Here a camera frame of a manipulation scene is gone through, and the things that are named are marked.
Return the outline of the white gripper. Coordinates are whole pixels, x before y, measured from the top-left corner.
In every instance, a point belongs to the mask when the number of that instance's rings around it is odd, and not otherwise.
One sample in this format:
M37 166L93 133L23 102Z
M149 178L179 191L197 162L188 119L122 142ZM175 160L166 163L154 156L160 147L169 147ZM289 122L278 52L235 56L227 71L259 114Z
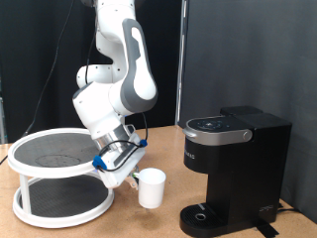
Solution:
M139 189L137 163L145 154L146 140L133 133L128 140L116 140L106 145L97 156L97 170L107 188L115 188L125 180L131 188Z

